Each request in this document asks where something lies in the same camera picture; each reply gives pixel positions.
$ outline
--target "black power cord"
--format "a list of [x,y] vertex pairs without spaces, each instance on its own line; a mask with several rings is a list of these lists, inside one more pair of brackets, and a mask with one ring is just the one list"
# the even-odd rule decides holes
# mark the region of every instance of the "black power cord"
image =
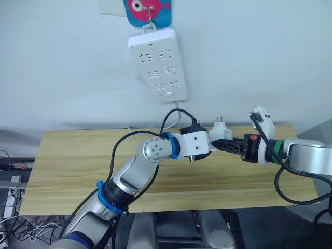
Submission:
[[166,114],[166,116],[165,116],[165,118],[164,118],[164,121],[162,122],[162,125],[161,125],[161,128],[160,128],[160,134],[163,133],[163,131],[164,131],[164,127],[165,127],[165,124],[166,124],[166,121],[167,121],[168,117],[169,117],[173,112],[182,112],[182,113],[186,114],[187,116],[189,116],[191,119],[195,119],[195,117],[194,117],[192,114],[190,114],[189,112],[187,112],[186,110],[183,110],[183,109],[180,109],[180,108],[172,109],[172,110],[170,110],[170,111]]
[[321,218],[321,216],[322,216],[323,214],[330,213],[331,211],[332,211],[332,209],[323,209],[323,210],[321,210],[321,211],[316,215],[315,220],[313,221],[313,223],[314,223],[315,225],[318,225],[318,221],[319,221],[319,219]]
[[255,115],[250,115],[250,119],[253,121],[254,125],[256,126],[256,129],[259,132],[261,138],[264,140],[267,148],[270,150],[270,152],[276,158],[276,160],[278,161],[278,163],[281,165],[280,169],[278,170],[277,174],[275,175],[274,186],[275,186],[275,189],[276,189],[277,193],[284,200],[286,200],[286,201],[288,201],[288,202],[290,202],[292,204],[296,204],[296,205],[309,205],[309,204],[314,204],[314,203],[317,203],[319,201],[322,201],[322,200],[324,200],[326,198],[331,198],[332,197],[332,193],[327,193],[325,195],[319,196],[319,197],[317,197],[315,199],[312,199],[312,200],[309,200],[309,201],[295,201],[295,200],[292,200],[292,199],[288,198],[287,196],[285,196],[282,193],[282,191],[281,191],[281,189],[279,187],[279,178],[280,178],[281,173],[284,170],[287,170],[288,172],[290,172],[292,174],[295,174],[295,175],[304,176],[304,177],[310,177],[310,178],[315,178],[315,179],[322,180],[322,181],[328,183],[331,186],[331,188],[332,188],[332,182],[330,180],[322,177],[322,176],[314,175],[314,174],[310,174],[310,173],[306,173],[306,172],[297,171],[297,170],[294,170],[291,167],[289,167],[285,162],[283,162],[283,160],[280,158],[280,156],[274,151],[274,149],[272,148],[272,146],[269,144],[269,140],[265,136],[265,133],[262,130],[259,122],[257,121],[256,116]]
[[158,170],[159,170],[159,165],[157,165],[157,167],[156,167],[156,171],[155,171],[155,173],[154,173],[154,175],[153,175],[151,181],[148,183],[148,185],[146,185],[146,187],[145,187],[145,188],[144,188],[144,189],[143,189],[143,190],[142,190],[137,196],[134,197],[134,199],[129,203],[129,205],[130,205],[131,203],[133,203],[134,201],[136,201],[139,197],[141,197],[142,194],[144,194],[144,193],[149,189],[149,187],[151,187],[152,183],[154,183],[154,181],[155,181],[155,179],[156,179],[156,176],[157,176],[157,174],[158,174]]
[[146,134],[151,134],[153,136],[160,136],[159,134],[157,133],[154,133],[154,132],[151,132],[151,131],[133,131],[131,133],[128,133],[127,135],[123,136],[122,138],[120,138],[116,144],[114,145],[113,147],[113,151],[112,151],[112,157],[110,159],[110,169],[109,169],[109,174],[108,174],[108,177],[107,177],[107,180],[105,181],[106,183],[110,180],[112,174],[113,174],[113,168],[114,168],[114,159],[115,159],[115,152],[116,152],[116,149],[118,148],[119,144],[125,140],[126,138],[132,136],[132,135],[135,135],[135,134],[140,134],[140,133],[146,133]]

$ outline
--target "power outlet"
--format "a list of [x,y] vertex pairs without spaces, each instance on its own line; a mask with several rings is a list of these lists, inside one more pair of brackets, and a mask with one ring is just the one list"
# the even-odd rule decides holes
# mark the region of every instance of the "power outlet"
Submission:
[[180,49],[173,29],[131,37],[128,47],[157,102],[188,97]]

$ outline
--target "white power strip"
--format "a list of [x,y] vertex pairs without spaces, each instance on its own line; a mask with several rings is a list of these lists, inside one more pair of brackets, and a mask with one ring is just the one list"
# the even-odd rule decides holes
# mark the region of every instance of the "white power strip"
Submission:
[[173,29],[131,37],[128,48],[157,102],[188,97],[180,49]]
[[[15,183],[20,183],[21,178],[22,178],[22,176],[20,176],[20,175],[12,176],[11,181],[15,182]],[[15,206],[17,204],[16,198],[20,196],[21,191],[19,189],[16,189],[16,190],[13,190],[13,189],[15,189],[15,188],[14,187],[9,188],[9,191],[8,191],[8,197],[7,197],[6,206],[5,206],[4,215],[3,215],[4,219],[13,217],[14,213],[15,213]]]

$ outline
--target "blue ring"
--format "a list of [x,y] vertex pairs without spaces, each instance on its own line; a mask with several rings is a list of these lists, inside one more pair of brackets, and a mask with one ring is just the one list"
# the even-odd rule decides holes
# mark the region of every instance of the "blue ring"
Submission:
[[178,157],[177,157],[177,154],[176,154],[176,145],[175,145],[175,142],[174,142],[174,138],[172,137],[172,135],[169,131],[167,131],[165,133],[166,133],[167,137],[169,138],[169,140],[171,142],[171,145],[172,145],[172,159],[177,160]]
[[123,214],[124,211],[121,209],[118,209],[117,207],[114,207],[113,205],[109,204],[103,197],[102,195],[102,187],[103,187],[104,182],[103,181],[98,181],[97,182],[97,187],[98,187],[98,199],[99,201],[109,210],[113,211],[116,214]]
[[59,240],[74,240],[84,245],[87,249],[92,249],[91,247],[89,247],[89,244],[84,239],[80,238],[75,234],[69,234],[67,237],[62,237]]

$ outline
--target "wood grain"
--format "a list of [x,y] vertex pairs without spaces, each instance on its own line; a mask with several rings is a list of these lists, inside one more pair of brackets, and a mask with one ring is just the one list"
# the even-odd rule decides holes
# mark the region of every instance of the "wood grain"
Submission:
[[[250,126],[230,127],[234,137],[256,133]],[[116,141],[127,130],[47,131],[40,144],[27,186],[21,215],[68,215],[108,175],[110,155]],[[135,135],[118,147],[115,170],[148,135]],[[277,126],[276,137],[295,137],[292,126]],[[148,190],[130,205],[131,212],[251,208],[284,206],[274,190],[275,164],[262,166],[243,162],[224,152],[190,163],[164,160]],[[311,179],[283,173],[282,190],[290,198],[317,197]]]

